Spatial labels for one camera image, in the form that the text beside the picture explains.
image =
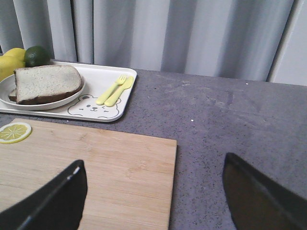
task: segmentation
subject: yellow fork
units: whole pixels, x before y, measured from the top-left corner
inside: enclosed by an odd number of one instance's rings
[[[105,101],[109,98],[109,96],[112,94],[112,92],[114,91],[114,89],[118,86],[118,85],[122,85],[123,83],[125,83],[127,78],[126,74],[121,74],[119,78],[117,78],[117,80],[113,83],[113,85],[107,89],[107,91],[105,91],[100,97],[97,98],[96,100],[96,104],[97,105],[102,105],[105,103]]]

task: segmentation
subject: lime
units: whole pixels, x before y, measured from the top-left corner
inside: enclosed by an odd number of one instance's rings
[[[49,65],[50,54],[41,46],[33,46],[25,51],[24,61],[26,67]]]
[[[23,68],[24,62],[11,56],[0,57],[0,81],[14,74],[17,68]]]
[[[0,128],[0,143],[12,144],[27,138],[32,127],[25,122],[14,122]]]
[[[13,48],[13,49],[6,51],[3,55],[15,57],[20,61],[24,61],[24,54],[25,54],[25,49]]]

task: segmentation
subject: white plate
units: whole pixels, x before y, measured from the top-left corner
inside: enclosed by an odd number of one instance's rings
[[[11,93],[13,89],[16,88],[15,75],[13,74],[7,77],[6,79],[0,81],[0,101],[5,103],[12,109],[18,109],[18,110],[42,111],[42,110],[54,109],[54,108],[63,106],[65,104],[68,104],[69,102],[79,97],[79,95],[83,92],[83,89],[85,88],[85,80],[83,77],[82,77],[82,81],[83,81],[83,86],[81,90],[79,90],[74,95],[67,97],[63,100],[52,102],[52,103],[47,103],[47,104],[24,105],[24,104],[16,104],[16,102],[12,102],[9,99],[9,94]]]

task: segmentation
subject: curtain fold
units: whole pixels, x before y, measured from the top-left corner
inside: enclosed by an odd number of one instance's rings
[[[293,0],[0,3],[3,52],[42,45],[66,61],[265,81]]]

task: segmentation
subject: wooden cutting board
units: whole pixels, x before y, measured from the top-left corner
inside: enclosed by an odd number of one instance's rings
[[[74,160],[88,180],[80,230],[168,229],[175,140],[26,119],[32,134],[0,144],[0,211],[39,189]]]

